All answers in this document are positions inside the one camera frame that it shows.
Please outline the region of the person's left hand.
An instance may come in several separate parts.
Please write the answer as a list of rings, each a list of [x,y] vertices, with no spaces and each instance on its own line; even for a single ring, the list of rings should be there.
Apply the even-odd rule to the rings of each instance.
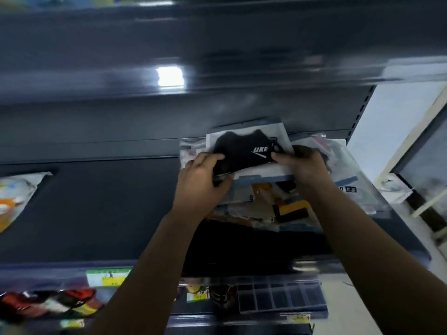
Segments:
[[[187,162],[179,172],[171,215],[182,221],[199,223],[229,192],[233,176],[228,174],[214,185],[214,167],[194,167]]]

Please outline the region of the person's right hand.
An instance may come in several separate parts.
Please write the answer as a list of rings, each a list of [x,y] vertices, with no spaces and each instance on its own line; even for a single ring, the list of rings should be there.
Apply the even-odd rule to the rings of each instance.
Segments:
[[[290,169],[294,175],[297,191],[310,204],[328,201],[341,194],[332,181],[320,152],[307,146],[293,146],[297,167]]]

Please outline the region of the clear packet with black socks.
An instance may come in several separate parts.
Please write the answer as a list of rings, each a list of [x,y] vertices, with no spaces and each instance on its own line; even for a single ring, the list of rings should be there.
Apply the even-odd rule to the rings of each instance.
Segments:
[[[227,174],[234,175],[235,185],[293,180],[293,172],[271,158],[272,152],[294,152],[279,117],[213,128],[206,135],[206,151],[225,156],[213,168],[215,180]]]

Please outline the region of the person's left forearm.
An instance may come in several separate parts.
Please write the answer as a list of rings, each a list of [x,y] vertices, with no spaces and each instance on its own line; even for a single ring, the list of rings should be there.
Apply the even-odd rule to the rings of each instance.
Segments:
[[[194,233],[210,212],[172,209],[85,335],[164,335]]]

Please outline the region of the person's right forearm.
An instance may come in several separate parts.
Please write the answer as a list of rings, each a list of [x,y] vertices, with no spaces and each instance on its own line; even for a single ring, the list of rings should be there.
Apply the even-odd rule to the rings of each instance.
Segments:
[[[383,335],[447,335],[447,284],[334,184],[301,191]]]

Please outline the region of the pile of clear sock packets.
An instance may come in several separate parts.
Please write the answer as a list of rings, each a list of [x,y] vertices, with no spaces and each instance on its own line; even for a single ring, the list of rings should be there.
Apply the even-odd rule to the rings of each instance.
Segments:
[[[345,140],[294,134],[290,141],[318,151],[334,184],[367,215],[389,217],[390,208],[348,152]],[[236,171],[232,188],[205,219],[274,232],[322,233],[310,204],[296,190],[293,173],[274,163]]]

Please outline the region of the dark metal shelf unit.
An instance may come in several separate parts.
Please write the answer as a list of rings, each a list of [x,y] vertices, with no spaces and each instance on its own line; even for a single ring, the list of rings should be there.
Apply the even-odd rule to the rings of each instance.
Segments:
[[[0,292],[123,279],[181,142],[284,124],[348,142],[383,84],[447,81],[447,0],[2,0],[0,178],[45,173],[0,234]]]

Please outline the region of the green yellow price label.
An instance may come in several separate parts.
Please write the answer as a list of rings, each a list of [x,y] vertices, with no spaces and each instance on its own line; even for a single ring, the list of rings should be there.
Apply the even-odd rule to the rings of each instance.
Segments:
[[[186,302],[195,303],[210,299],[210,292],[208,286],[187,285],[186,286]]]
[[[91,288],[118,287],[126,280],[131,270],[132,268],[93,269],[85,273]]]

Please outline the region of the dark divided plastic tray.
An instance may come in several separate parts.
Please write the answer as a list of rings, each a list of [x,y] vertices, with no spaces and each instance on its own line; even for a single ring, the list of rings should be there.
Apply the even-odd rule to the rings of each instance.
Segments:
[[[237,295],[241,314],[328,311],[318,280],[237,285]]]

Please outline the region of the black round packaged item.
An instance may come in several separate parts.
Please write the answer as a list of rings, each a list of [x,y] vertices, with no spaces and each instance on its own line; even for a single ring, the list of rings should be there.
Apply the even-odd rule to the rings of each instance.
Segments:
[[[209,286],[210,298],[221,310],[230,310],[237,301],[236,285]]]

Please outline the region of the white framed glass door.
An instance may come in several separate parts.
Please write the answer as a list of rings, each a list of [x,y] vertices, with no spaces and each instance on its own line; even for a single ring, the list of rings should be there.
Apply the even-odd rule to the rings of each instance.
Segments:
[[[447,84],[401,143],[385,170],[412,190],[404,201],[438,247],[447,247]]]

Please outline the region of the white orange printed packet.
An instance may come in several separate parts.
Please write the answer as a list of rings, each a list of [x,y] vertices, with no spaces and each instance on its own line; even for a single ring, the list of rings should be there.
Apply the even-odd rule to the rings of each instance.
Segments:
[[[52,176],[52,173],[37,172],[0,177],[0,233],[22,213],[45,176]]]

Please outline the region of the red black packets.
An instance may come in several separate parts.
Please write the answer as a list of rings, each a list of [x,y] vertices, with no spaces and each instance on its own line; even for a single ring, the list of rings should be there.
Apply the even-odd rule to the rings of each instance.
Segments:
[[[92,288],[0,292],[0,322],[18,325],[30,319],[89,318],[104,306]]]

